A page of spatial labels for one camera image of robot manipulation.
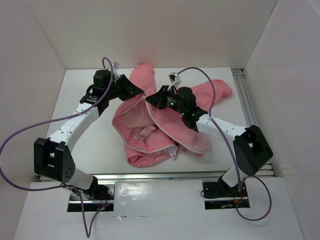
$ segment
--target black mount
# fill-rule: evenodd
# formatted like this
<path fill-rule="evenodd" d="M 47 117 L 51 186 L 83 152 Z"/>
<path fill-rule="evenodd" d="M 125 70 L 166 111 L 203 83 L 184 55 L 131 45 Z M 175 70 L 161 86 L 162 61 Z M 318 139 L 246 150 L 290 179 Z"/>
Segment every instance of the black mount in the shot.
<path fill-rule="evenodd" d="M 254 176 L 274 155 L 261 129 L 251 125 L 233 141 L 237 165 L 248 176 Z"/>
<path fill-rule="evenodd" d="M 110 82 L 111 72 L 107 69 L 97 70 L 93 76 L 93 84 L 86 90 L 85 96 L 80 100 L 80 103 L 95 104 L 105 93 Z M 109 106 L 109 101 L 119 98 L 122 101 L 129 100 L 138 94 L 143 94 L 144 91 L 133 83 L 123 74 L 118 79 L 113 75 L 113 82 L 104 99 L 98 104 L 99 116 Z"/>
<path fill-rule="evenodd" d="M 183 86 L 176 90 L 173 87 L 169 91 L 168 88 L 168 85 L 163 85 L 158 92 L 147 96 L 145 100 L 157 109 L 170 108 L 181 114 L 184 125 L 198 132 L 196 122 L 208 112 L 197 106 L 196 96 L 191 88 Z"/>
<path fill-rule="evenodd" d="M 67 183 L 74 175 L 76 165 L 65 142 L 56 143 L 50 138 L 39 137 L 33 145 L 34 172 L 61 183 Z"/>
<path fill-rule="evenodd" d="M 98 183 L 98 178 L 95 176 L 93 177 L 93 181 L 90 185 L 89 189 L 80 189 L 82 192 L 82 195 L 87 199 L 93 199 L 93 200 L 100 200 L 101 194 L 104 195 L 103 198 L 105 199 L 113 199 L 113 196 L 109 194 L 109 188 L 105 185 L 101 185 Z M 75 194 L 78 194 L 78 192 L 75 189 L 71 189 Z"/>

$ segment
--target white table surface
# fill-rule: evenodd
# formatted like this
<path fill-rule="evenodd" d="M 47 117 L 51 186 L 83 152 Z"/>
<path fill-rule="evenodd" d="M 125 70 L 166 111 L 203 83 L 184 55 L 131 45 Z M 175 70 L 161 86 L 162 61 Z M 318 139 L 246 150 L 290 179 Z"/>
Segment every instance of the white table surface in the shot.
<path fill-rule="evenodd" d="M 182 68 L 155 68 L 156 90 L 170 83 L 168 74 L 178 72 Z M 202 68 L 211 79 L 224 80 L 233 90 L 232 96 L 221 99 L 212 109 L 218 118 L 246 126 L 245 116 L 230 68 Z M 130 76 L 132 68 L 119 69 L 120 74 Z M 55 105 L 52 118 L 60 118 L 72 114 L 85 95 L 86 89 L 93 83 L 96 69 L 67 70 Z M 181 74 L 181 86 L 192 87 L 205 83 L 206 77 L 201 72 L 189 70 Z M 127 173 L 166 173 L 166 172 L 201 172 L 226 171 L 233 162 L 224 142 L 212 139 L 213 153 L 203 157 L 194 157 L 179 151 L 175 160 L 168 159 L 152 167 L 137 168 L 131 166 L 126 159 L 124 143 L 111 121 L 121 101 L 110 101 L 109 107 L 95 121 L 76 143 L 72 156 L 76 167 L 89 174 L 127 174 Z M 63 122 L 51 123 L 48 136 L 55 132 Z"/>
<path fill-rule="evenodd" d="M 200 197 L 197 180 L 182 181 L 175 187 L 173 180 L 164 181 L 168 185 L 167 194 L 149 194 L 149 201 L 137 201 L 144 192 L 128 194 L 132 208 L 122 207 L 123 199 L 115 200 L 114 212 L 101 212 L 92 227 L 92 240 L 303 240 L 300 227 L 287 192 L 284 180 L 279 177 L 264 177 L 272 196 L 272 209 L 267 218 L 250 222 L 238 216 L 235 209 L 205 210 L 204 199 Z M 160 182 L 154 181 L 149 191 L 152 193 Z M 31 188 L 57 185 L 54 182 L 34 182 Z M 250 208 L 241 208 L 249 218 L 261 217 L 268 209 L 268 196 L 259 181 L 246 181 Z M 133 185 L 128 190 L 136 189 Z M 81 212 L 67 212 L 69 190 L 55 189 L 46 192 L 28 192 L 14 240 L 85 240 L 87 239 Z M 175 209 L 157 212 L 159 208 Z M 202 209 L 193 211 L 193 205 Z M 123 215 L 133 210 L 131 216 Z M 94 213 L 87 212 L 90 222 Z"/>

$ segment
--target cloth fold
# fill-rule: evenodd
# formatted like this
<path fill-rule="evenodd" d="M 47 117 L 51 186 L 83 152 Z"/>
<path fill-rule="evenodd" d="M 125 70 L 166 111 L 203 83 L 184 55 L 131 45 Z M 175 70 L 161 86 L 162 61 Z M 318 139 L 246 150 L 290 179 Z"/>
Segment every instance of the cloth fold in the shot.
<path fill-rule="evenodd" d="M 129 80 L 144 91 L 120 104 L 112 120 L 113 127 L 124 141 L 129 164 L 150 167 L 167 159 L 175 159 L 178 146 L 190 150 L 195 156 L 211 153 L 209 136 L 187 128 L 181 115 L 170 108 L 156 109 L 145 97 L 156 93 L 154 69 L 151 65 L 138 65 Z M 213 80 L 215 102 L 232 94 L 223 80 Z M 213 100 L 209 82 L 191 88 L 197 105 L 208 111 Z"/>

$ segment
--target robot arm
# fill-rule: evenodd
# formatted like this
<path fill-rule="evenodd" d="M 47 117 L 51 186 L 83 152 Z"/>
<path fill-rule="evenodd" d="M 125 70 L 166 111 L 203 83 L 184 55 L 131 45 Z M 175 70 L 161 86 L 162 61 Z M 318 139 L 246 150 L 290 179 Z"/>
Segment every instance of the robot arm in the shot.
<path fill-rule="evenodd" d="M 107 193 L 106 186 L 98 185 L 98 179 L 76 168 L 71 152 L 86 129 L 99 118 L 109 106 L 109 101 L 120 98 L 125 101 L 143 94 L 125 75 L 113 70 L 111 87 L 96 107 L 82 113 L 95 104 L 105 93 L 111 77 L 107 69 L 98 70 L 91 85 L 74 114 L 47 139 L 39 137 L 34 143 L 34 172 L 64 184 L 78 187 L 87 198 L 100 198 L 99 192 Z"/>
<path fill-rule="evenodd" d="M 226 140 L 233 146 L 241 180 L 254 176 L 272 158 L 273 152 L 259 127 L 238 126 L 212 116 L 221 128 L 218 129 L 208 112 L 197 106 L 196 96 L 191 88 L 184 86 L 176 90 L 181 83 L 178 74 L 171 73 L 169 78 L 171 85 L 162 86 L 157 93 L 146 97 L 145 100 L 157 109 L 170 108 L 180 113 L 183 123 L 189 129 L 224 140 L 222 131 Z M 222 192 L 232 191 L 238 184 L 235 166 L 221 176 L 218 183 Z"/>

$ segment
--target wire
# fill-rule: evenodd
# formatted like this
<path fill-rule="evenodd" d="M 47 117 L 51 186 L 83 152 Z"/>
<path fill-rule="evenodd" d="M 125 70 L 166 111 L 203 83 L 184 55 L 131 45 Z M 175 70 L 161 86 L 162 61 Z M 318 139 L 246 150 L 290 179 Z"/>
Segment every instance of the wire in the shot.
<path fill-rule="evenodd" d="M 257 176 L 253 176 L 253 178 L 258 179 L 258 180 L 260 181 L 260 183 L 262 183 L 262 185 L 264 186 L 266 192 L 268 193 L 268 198 L 269 198 L 269 208 L 268 208 L 268 211 L 267 211 L 262 217 L 259 217 L 259 218 L 253 218 L 253 219 L 252 219 L 252 218 L 248 218 L 248 217 L 246 217 L 246 216 L 243 216 L 243 215 L 239 212 L 239 205 L 240 205 L 244 200 L 242 200 L 242 201 L 240 201 L 240 202 L 237 203 L 237 205 L 235 206 L 235 210 L 236 210 L 236 212 L 240 215 L 240 217 L 242 217 L 243 219 L 248 220 L 248 221 L 251 221 L 251 222 L 256 222 L 256 221 L 260 221 L 260 220 L 266 218 L 266 216 L 269 215 L 269 213 L 270 213 L 270 211 L 271 211 L 271 208 L 272 208 L 272 199 L 271 199 L 271 194 L 270 194 L 270 191 L 269 191 L 267 185 L 266 185 L 260 178 L 258 178 Z M 241 187 L 242 187 L 242 185 L 245 183 L 245 181 L 246 181 L 246 178 L 241 182 Z"/>
<path fill-rule="evenodd" d="M 98 208 L 100 208 L 100 206 L 102 206 L 102 201 L 104 199 L 104 196 L 102 195 L 101 192 L 99 192 L 99 195 L 101 196 L 101 199 L 100 199 L 100 204 L 99 204 Z"/>
<path fill-rule="evenodd" d="M 213 124 L 216 126 L 216 128 L 217 128 L 217 129 L 219 130 L 219 132 L 221 133 L 221 135 L 222 135 L 222 137 L 223 137 L 223 139 L 224 139 L 224 141 L 225 141 L 225 144 L 227 145 L 227 147 L 228 147 L 228 149 L 229 149 L 229 152 L 230 152 L 230 154 L 231 154 L 231 157 L 232 157 L 232 160 L 233 160 L 233 164 L 234 164 L 234 167 L 235 167 L 236 176 L 237 176 L 237 180 L 238 180 L 238 191 L 239 191 L 239 193 L 240 193 L 240 192 L 241 192 L 242 185 L 245 183 L 245 181 L 246 181 L 247 178 L 245 178 L 245 179 L 243 179 L 243 180 L 241 181 L 240 172 L 239 172 L 239 167 L 238 167 L 238 164 L 237 164 L 237 160 L 236 160 L 235 154 L 234 154 L 234 152 L 232 151 L 231 145 L 230 145 L 230 143 L 229 143 L 229 141 L 228 141 L 225 133 L 222 131 L 222 129 L 220 128 L 220 126 L 216 123 L 216 121 L 212 118 L 212 115 L 211 115 L 211 110 L 212 110 L 212 108 L 213 108 L 213 106 L 214 106 L 214 104 L 215 104 L 215 101 L 216 101 L 216 89 L 215 89 L 214 83 L 212 82 L 212 80 L 210 79 L 210 77 L 205 73 L 205 71 L 203 71 L 202 69 L 200 69 L 200 68 L 198 68 L 198 67 L 195 67 L 195 66 L 190 66 L 190 67 L 187 67 L 187 68 L 185 68 L 185 69 L 182 69 L 182 70 L 179 71 L 177 74 L 180 75 L 180 74 L 183 73 L 184 71 L 187 71 L 187 70 L 190 70 L 190 69 L 195 69 L 195 70 L 198 70 L 198 71 L 200 71 L 201 73 L 203 73 L 203 74 L 206 76 L 206 78 L 209 80 L 209 82 L 210 82 L 210 84 L 211 84 L 211 86 L 212 86 L 212 90 L 213 90 L 213 100 L 212 100 L 211 106 L 210 106 L 210 108 L 209 108 L 209 116 L 210 116 L 210 119 L 211 119 L 211 121 L 213 122 Z M 266 192 L 268 193 L 268 197 L 269 197 L 269 208 L 268 208 L 268 211 L 266 212 L 265 215 L 263 215 L 262 217 L 259 217 L 259 218 L 257 218 L 257 219 L 247 218 L 247 217 L 243 216 L 243 215 L 239 212 L 239 210 L 238 210 L 239 205 L 240 205 L 244 200 L 238 202 L 238 204 L 236 205 L 235 209 L 236 209 L 237 213 L 240 215 L 240 217 L 242 217 L 242 218 L 245 219 L 245 220 L 248 220 L 248 221 L 260 221 L 260 220 L 264 219 L 266 216 L 268 216 L 268 214 L 270 213 L 271 207 L 272 207 L 272 200 L 271 200 L 271 194 L 270 194 L 270 192 L 269 192 L 269 189 L 268 189 L 267 185 L 266 185 L 260 178 L 258 178 L 258 177 L 256 177 L 256 176 L 253 176 L 253 178 L 258 179 L 258 180 L 263 184 L 263 186 L 264 186 L 265 189 L 266 189 Z"/>
<path fill-rule="evenodd" d="M 103 200 L 103 197 L 104 197 L 105 204 L 107 204 L 107 195 L 105 194 L 105 192 L 100 191 L 99 194 L 101 196 L 101 201 Z"/>
<path fill-rule="evenodd" d="M 98 213 L 101 212 L 101 208 L 99 207 L 96 211 L 96 213 L 93 215 L 93 218 L 90 222 L 90 227 L 89 227 L 89 231 L 88 231 L 88 226 L 87 226 L 87 221 L 86 221 L 86 214 L 85 214 L 85 205 L 84 205 L 84 200 L 82 198 L 82 194 L 79 191 L 79 189 L 75 186 L 74 189 L 77 191 L 79 198 L 80 198 L 80 202 L 81 202 L 81 212 L 82 212 L 82 219 L 83 219 L 83 225 L 84 225 L 84 230 L 85 230 L 85 234 L 87 238 L 90 238 L 91 235 L 91 228 L 92 228 L 92 224 L 94 223 L 95 218 L 97 217 Z M 105 208 L 106 206 L 111 205 L 112 203 L 108 203 L 108 204 L 104 204 L 102 205 L 103 208 Z"/>

